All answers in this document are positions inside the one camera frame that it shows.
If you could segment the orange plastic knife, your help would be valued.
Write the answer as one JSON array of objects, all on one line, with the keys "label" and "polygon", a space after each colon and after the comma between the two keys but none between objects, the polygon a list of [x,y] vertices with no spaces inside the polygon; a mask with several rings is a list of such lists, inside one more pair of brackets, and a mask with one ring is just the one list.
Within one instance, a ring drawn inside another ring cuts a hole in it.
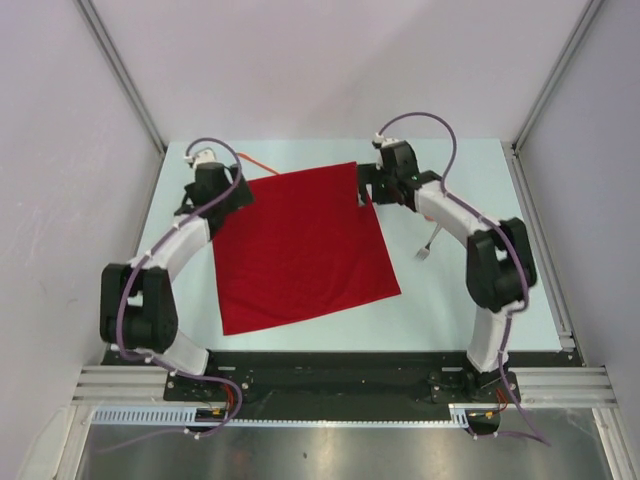
[{"label": "orange plastic knife", "polygon": [[255,166],[257,166],[258,168],[268,172],[271,175],[279,175],[280,173],[278,171],[276,171],[275,169],[271,168],[270,166],[261,163],[259,161],[257,161],[256,159],[254,159],[253,157],[251,157],[250,155],[244,153],[244,152],[237,152],[238,157],[240,157],[242,160],[245,160]]}]

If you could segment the silver metal fork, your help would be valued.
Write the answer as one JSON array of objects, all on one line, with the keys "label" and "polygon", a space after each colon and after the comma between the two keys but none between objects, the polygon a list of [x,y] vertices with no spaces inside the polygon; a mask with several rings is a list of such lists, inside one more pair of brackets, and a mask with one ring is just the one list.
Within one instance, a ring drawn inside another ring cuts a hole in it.
[{"label": "silver metal fork", "polygon": [[436,239],[437,235],[440,233],[440,231],[441,231],[441,225],[437,224],[427,243],[416,252],[415,258],[417,260],[424,261],[430,255],[432,244]]}]

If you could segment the red cloth napkin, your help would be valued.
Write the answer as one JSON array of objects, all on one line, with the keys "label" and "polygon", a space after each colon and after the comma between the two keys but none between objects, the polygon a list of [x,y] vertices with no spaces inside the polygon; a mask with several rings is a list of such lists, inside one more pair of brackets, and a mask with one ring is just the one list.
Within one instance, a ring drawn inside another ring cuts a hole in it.
[{"label": "red cloth napkin", "polygon": [[344,163],[249,183],[213,239],[226,335],[289,325],[401,292],[376,212]]}]

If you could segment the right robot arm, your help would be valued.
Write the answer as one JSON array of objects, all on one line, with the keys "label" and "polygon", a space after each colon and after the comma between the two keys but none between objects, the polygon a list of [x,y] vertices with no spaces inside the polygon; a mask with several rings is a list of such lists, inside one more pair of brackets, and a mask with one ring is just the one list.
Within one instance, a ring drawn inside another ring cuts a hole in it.
[{"label": "right robot arm", "polygon": [[484,401],[506,372],[511,319],[529,304],[537,272],[524,222],[494,220],[448,190],[444,178],[421,172],[412,146],[380,134],[372,141],[374,163],[357,166],[358,203],[398,204],[432,218],[466,248],[465,283],[477,306],[463,393]]}]

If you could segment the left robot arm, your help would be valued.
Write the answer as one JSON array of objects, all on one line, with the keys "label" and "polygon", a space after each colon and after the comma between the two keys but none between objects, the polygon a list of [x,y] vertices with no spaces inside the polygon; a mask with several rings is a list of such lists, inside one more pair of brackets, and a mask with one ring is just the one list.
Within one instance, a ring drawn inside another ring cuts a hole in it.
[{"label": "left robot arm", "polygon": [[172,283],[254,196],[239,164],[206,161],[193,170],[168,232],[149,251],[103,269],[99,333],[127,356],[186,374],[187,389],[207,400],[219,392],[221,376],[207,366],[209,351],[180,330]]}]

